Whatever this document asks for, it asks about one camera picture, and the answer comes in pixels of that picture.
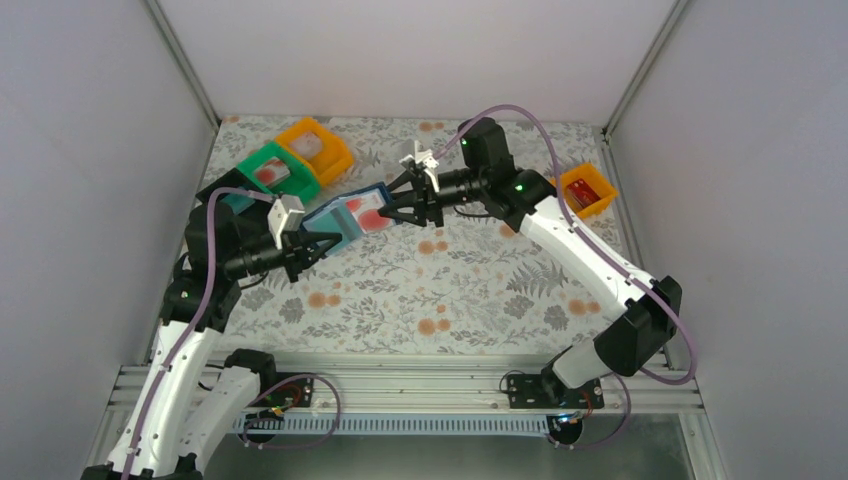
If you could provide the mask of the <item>red circle white card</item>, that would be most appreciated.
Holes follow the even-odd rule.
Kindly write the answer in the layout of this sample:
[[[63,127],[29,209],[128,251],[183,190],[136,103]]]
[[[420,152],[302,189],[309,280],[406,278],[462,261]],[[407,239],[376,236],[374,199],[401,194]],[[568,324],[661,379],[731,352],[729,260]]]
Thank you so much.
[[[385,199],[377,191],[352,196],[344,205],[364,233],[375,233],[396,225],[393,219],[379,213],[379,209],[385,205]]]

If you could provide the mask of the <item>blue leather card holder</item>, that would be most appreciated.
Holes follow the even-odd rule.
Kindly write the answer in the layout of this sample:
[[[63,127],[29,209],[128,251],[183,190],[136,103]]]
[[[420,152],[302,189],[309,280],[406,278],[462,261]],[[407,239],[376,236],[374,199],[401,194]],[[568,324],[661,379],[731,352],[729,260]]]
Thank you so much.
[[[352,196],[371,191],[381,193],[385,199],[385,205],[387,205],[391,200],[391,195],[387,190],[386,184],[384,182],[378,182],[368,187],[348,192],[330,199],[304,217],[301,223],[301,229],[311,232],[341,233],[344,236],[344,239],[333,249],[328,250],[328,255],[339,253],[354,241],[363,236],[372,234],[364,233],[360,229],[353,215],[344,205],[344,202]]]

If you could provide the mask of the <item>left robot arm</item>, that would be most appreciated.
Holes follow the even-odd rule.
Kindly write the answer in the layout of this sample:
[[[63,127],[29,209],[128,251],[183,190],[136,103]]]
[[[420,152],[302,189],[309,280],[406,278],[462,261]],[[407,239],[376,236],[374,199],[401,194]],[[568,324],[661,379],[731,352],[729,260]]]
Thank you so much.
[[[224,196],[266,202],[266,232],[234,235],[219,243],[219,229],[236,219]],[[224,437],[247,407],[284,386],[272,354],[231,353],[218,382],[193,404],[202,372],[237,302],[241,279],[282,268],[291,281],[322,259],[342,236],[300,227],[303,205],[292,195],[233,187],[214,190],[205,202],[207,255],[202,269],[178,275],[163,300],[161,324],[138,401],[116,445],[84,479],[201,479]]]

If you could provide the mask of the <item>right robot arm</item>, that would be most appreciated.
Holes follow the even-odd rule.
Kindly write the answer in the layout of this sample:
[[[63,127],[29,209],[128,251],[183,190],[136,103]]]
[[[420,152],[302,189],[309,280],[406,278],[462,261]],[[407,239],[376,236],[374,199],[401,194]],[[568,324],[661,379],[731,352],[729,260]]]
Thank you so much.
[[[543,376],[555,386],[576,389],[610,373],[631,377],[676,332],[682,288],[626,261],[571,212],[555,186],[532,169],[516,167],[503,128],[492,118],[463,122],[451,141],[465,166],[437,173],[438,157],[414,147],[402,159],[405,171],[380,208],[385,218],[418,226],[444,223],[443,211],[469,202],[539,245],[576,275],[612,322],[591,340],[555,356]]]

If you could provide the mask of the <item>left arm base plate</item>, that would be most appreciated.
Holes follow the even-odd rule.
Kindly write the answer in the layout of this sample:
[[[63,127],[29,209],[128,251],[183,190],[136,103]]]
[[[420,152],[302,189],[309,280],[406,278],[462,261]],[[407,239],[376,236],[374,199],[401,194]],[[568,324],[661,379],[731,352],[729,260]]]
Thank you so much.
[[[305,373],[278,372],[275,388],[250,404],[256,408],[307,408],[311,406],[315,380]]]

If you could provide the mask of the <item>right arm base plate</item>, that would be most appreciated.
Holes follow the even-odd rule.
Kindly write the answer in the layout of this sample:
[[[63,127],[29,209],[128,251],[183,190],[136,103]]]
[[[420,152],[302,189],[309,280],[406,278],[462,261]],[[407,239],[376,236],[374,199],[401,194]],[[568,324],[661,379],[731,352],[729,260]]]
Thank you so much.
[[[587,410],[605,406],[599,379],[568,388],[556,378],[547,380],[541,374],[513,370],[502,377],[499,388],[507,396],[511,409]]]

